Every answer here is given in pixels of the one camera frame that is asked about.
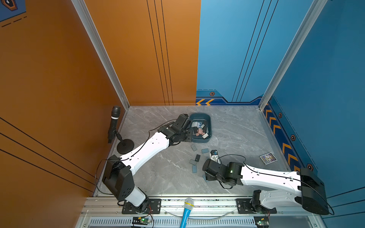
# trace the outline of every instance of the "metal grille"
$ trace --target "metal grille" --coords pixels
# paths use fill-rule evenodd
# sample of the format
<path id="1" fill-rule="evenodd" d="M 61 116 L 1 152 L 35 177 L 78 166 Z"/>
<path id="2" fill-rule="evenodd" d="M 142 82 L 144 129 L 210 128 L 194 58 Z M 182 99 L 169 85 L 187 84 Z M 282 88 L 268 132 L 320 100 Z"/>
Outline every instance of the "metal grille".
<path id="1" fill-rule="evenodd" d="M 132 217 L 93 217 L 90 220 L 89 227 L 93 226 L 112 226 L 112 227 L 130 227 Z M 181 219 L 171 218 L 170 216 L 154 217 L 155 228 L 163 227 L 180 227 Z M 256 227 L 253 217 L 251 216 L 231 216 L 215 221 L 209 220 L 188 220 L 187 227 Z"/>
<path id="2" fill-rule="evenodd" d="M 131 219 L 129 217 L 123 219 L 117 219 L 115 217 L 95 217 L 93 219 L 90 220 L 89 225 L 93 226 L 93 225 L 130 225 L 131 224 Z"/>

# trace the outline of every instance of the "round microphone base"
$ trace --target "round microphone base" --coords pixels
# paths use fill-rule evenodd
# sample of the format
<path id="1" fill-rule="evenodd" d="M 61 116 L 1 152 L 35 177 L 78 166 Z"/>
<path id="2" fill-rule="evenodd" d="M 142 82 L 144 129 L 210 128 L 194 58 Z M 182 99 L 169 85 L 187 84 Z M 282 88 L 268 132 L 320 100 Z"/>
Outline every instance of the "round microphone base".
<path id="1" fill-rule="evenodd" d="M 130 139 L 123 139 L 116 146 L 116 150 L 120 154 L 127 154 L 127 153 L 131 152 L 133 150 L 133 148 L 134 148 L 134 142 Z"/>

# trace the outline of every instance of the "blue wall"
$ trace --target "blue wall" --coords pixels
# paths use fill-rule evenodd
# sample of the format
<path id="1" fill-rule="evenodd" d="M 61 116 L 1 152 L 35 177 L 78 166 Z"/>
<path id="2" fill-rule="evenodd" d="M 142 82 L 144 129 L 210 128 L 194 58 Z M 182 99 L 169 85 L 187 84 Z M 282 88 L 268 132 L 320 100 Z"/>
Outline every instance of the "blue wall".
<path id="1" fill-rule="evenodd" d="M 202 0 L 197 90 L 216 90 L 228 102 L 262 96 L 311 3 Z"/>
<path id="2" fill-rule="evenodd" d="M 16 3 L 17 9 L 14 11 L 11 11 L 10 9 L 8 9 L 6 6 L 4 6 L 0 2 L 0 22 L 26 12 L 25 0 L 16 0 L 15 3 Z"/>
<path id="3" fill-rule="evenodd" d="M 365 1 L 328 1 L 274 92 L 312 157 L 328 197 L 365 186 Z M 365 189 L 330 197 L 332 206 L 365 199 Z M 334 208 L 365 211 L 365 201 Z M 325 218 L 329 228 L 363 227 L 365 214 Z"/>

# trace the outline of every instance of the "blue microphone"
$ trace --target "blue microphone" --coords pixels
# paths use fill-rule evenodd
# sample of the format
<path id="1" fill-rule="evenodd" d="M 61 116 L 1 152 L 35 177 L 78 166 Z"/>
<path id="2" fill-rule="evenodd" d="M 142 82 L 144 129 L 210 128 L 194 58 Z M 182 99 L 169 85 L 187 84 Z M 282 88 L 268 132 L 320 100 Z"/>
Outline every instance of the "blue microphone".
<path id="1" fill-rule="evenodd" d="M 190 215 L 190 211 L 194 207 L 194 200 L 192 198 L 187 198 L 184 203 L 184 215 L 182 216 L 180 228 L 185 228 L 186 221 L 188 220 L 188 217 Z"/>

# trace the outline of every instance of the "mounting plate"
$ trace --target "mounting plate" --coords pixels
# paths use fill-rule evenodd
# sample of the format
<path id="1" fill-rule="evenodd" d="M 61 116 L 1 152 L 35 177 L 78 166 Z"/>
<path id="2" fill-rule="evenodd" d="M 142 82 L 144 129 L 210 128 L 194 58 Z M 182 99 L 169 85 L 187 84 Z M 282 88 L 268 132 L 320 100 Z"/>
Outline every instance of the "mounting plate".
<path id="1" fill-rule="evenodd" d="M 257 214 L 256 212 L 252 211 L 252 205 L 250 204 L 249 198 L 238 198 L 236 199 L 237 210 L 239 214 Z M 276 208 L 268 210 L 270 214 L 276 214 Z"/>
<path id="2" fill-rule="evenodd" d="M 161 208 L 161 199 L 148 199 L 148 205 L 151 206 L 152 209 L 152 215 L 160 214 L 160 208 Z M 130 202 L 124 202 L 123 204 L 123 210 L 122 214 L 125 215 L 147 215 L 150 213 L 150 208 L 147 207 L 147 209 L 143 213 L 139 213 L 135 210 L 135 206 L 132 205 Z"/>

